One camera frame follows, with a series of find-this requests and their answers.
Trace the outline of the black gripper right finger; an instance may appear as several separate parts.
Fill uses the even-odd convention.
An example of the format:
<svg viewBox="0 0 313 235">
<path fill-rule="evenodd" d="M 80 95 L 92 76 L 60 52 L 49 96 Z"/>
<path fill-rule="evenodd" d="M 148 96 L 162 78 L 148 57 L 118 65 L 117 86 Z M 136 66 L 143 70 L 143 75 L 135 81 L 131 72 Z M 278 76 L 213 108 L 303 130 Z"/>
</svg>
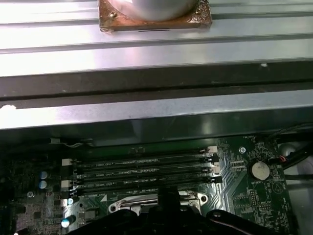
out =
<svg viewBox="0 0 313 235">
<path fill-rule="evenodd" d="M 223 210 L 212 210 L 203 216 L 190 206 L 181 206 L 178 190 L 169 188 L 168 234 L 275 235 L 276 232 Z"/>
</svg>

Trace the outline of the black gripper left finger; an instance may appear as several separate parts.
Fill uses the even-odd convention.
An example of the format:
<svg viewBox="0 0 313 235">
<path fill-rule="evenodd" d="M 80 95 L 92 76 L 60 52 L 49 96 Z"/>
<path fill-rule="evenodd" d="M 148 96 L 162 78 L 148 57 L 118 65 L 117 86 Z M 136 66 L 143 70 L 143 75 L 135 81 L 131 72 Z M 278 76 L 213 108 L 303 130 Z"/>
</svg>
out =
<svg viewBox="0 0 313 235">
<path fill-rule="evenodd" d="M 82 235 L 167 235 L 168 188 L 157 194 L 129 196 L 115 210 L 80 228 Z"/>
</svg>

